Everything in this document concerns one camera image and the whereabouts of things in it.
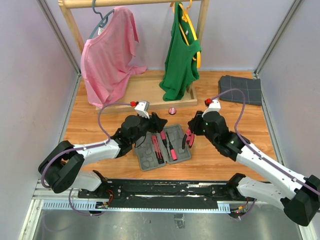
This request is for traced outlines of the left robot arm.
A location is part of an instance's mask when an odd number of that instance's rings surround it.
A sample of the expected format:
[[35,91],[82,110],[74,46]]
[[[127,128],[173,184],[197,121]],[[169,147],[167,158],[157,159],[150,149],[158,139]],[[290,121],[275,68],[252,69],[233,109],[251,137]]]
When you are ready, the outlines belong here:
[[59,194],[70,188],[87,190],[96,198],[107,193],[107,180],[96,170],[85,171],[82,167],[105,159],[125,156],[147,133],[160,133],[167,120],[155,112],[148,118],[129,115],[120,128],[108,139],[91,144],[71,144],[60,142],[39,165],[41,184]]

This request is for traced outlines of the grey plastic tool case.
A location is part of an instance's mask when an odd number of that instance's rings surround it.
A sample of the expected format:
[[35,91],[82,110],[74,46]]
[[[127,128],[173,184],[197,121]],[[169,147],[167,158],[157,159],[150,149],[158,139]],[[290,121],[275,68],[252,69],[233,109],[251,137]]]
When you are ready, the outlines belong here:
[[[169,143],[166,135],[167,140],[167,147],[164,146],[160,133],[151,133],[147,132],[146,136],[141,137],[134,147],[134,154],[138,158],[138,162],[140,165],[140,169],[143,171],[149,171],[156,168],[160,168],[165,166],[166,164],[175,164],[180,163],[186,160],[189,160],[192,158],[190,149],[186,147],[185,149],[182,149],[182,141],[184,137],[184,132],[179,124],[174,124],[167,126],[163,129],[163,131],[168,133],[169,139],[173,145],[173,148],[177,155],[177,160],[173,160],[170,149],[169,149]],[[152,143],[152,135],[156,135],[159,147],[161,150],[161,154],[164,160],[163,164],[158,163],[158,159],[155,153],[155,148]]]

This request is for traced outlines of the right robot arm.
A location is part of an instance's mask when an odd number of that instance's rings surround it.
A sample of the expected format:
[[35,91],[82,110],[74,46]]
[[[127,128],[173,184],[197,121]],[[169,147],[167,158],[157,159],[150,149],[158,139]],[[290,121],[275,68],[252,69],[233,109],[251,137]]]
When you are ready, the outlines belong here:
[[266,202],[282,210],[294,223],[303,227],[310,224],[320,209],[318,177],[306,177],[273,160],[248,139],[230,131],[217,111],[197,111],[188,127],[192,134],[205,136],[221,155],[249,167],[268,181],[255,181],[237,173],[226,188],[230,199],[244,196]]

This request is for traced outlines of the pink black utility knife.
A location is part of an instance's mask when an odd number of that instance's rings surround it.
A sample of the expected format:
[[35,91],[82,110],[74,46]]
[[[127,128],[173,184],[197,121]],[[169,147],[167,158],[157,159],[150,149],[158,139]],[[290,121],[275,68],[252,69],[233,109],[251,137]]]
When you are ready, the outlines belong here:
[[161,153],[161,149],[160,149],[160,145],[159,145],[157,136],[156,135],[152,135],[151,136],[151,140],[152,140],[152,144],[153,144],[153,147],[154,147],[154,150],[155,150],[155,154],[156,154],[158,163],[159,164],[163,164],[164,163],[164,159],[163,159],[163,156],[162,156],[162,153]]

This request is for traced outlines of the pink black pliers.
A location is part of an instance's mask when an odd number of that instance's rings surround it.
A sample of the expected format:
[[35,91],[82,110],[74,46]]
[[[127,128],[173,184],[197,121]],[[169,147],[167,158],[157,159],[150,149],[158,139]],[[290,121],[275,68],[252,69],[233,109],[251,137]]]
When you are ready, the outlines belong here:
[[195,134],[188,128],[183,136],[181,148],[184,150],[186,147],[191,148],[194,144]]

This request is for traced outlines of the pink black screwdriver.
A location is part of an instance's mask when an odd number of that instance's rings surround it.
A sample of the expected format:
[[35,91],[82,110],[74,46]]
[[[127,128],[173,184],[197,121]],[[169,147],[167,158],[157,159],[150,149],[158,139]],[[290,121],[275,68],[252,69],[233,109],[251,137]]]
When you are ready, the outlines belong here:
[[173,145],[172,145],[172,143],[170,141],[168,133],[166,133],[166,137],[167,137],[167,141],[168,141],[168,144],[169,144],[169,150],[170,150],[170,153],[171,153],[172,160],[176,161],[178,159],[177,158],[177,154],[176,154],[176,151],[174,150],[174,147],[173,147]]
[[163,142],[163,145],[165,147],[167,147],[168,146],[168,142],[167,142],[166,134],[165,134],[165,132],[163,130],[160,132],[160,137],[161,137],[161,140]]

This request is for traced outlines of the red black tape roll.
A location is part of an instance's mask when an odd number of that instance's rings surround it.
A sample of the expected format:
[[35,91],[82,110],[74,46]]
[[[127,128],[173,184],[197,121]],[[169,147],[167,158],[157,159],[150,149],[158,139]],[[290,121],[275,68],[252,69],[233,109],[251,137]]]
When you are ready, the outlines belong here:
[[174,107],[171,107],[171,108],[168,109],[168,113],[169,113],[170,115],[175,115],[176,112],[177,112],[177,110],[176,110]]

